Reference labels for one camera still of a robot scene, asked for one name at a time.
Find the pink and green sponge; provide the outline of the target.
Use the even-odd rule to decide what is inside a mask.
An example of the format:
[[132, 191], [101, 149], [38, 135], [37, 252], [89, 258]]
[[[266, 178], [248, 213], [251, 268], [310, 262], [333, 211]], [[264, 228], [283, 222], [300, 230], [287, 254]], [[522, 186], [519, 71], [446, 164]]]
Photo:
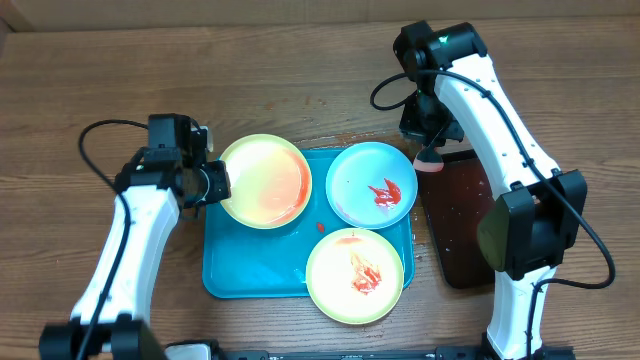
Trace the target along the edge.
[[444, 168], [444, 162], [436, 149], [424, 147], [416, 154], [413, 167], [416, 171], [435, 173]]

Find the light blue plate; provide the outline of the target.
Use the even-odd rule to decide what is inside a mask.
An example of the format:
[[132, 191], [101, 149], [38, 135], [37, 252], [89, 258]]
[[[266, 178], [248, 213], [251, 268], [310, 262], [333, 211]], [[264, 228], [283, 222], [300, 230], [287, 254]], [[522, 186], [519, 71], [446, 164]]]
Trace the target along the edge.
[[409, 214], [418, 181], [412, 163], [399, 149], [364, 142], [346, 148], [333, 160], [325, 189], [329, 205], [342, 220], [377, 230]]

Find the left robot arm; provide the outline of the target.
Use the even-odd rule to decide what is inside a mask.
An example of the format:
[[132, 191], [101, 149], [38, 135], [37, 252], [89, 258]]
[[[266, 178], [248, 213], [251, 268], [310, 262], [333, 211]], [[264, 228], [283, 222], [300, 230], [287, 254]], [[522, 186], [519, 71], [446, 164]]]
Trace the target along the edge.
[[90, 284], [66, 324], [45, 326], [43, 359], [209, 359], [213, 343], [159, 343], [150, 328], [151, 299], [164, 248], [181, 212], [230, 195], [222, 161], [204, 154], [156, 161], [139, 149], [110, 185], [116, 192], [109, 235]]

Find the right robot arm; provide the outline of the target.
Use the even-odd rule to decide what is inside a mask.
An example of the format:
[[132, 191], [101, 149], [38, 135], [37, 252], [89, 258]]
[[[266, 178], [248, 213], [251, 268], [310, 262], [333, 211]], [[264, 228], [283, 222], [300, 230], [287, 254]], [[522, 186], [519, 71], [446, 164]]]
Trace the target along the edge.
[[569, 348], [545, 346], [540, 324], [548, 282], [577, 237], [584, 177], [563, 172], [531, 136], [471, 24], [439, 31], [424, 21], [407, 25], [393, 51], [416, 85], [400, 104], [399, 129], [422, 144], [418, 160], [435, 162], [446, 141], [468, 139], [495, 201], [476, 227], [495, 272], [493, 313], [478, 358], [574, 358]]

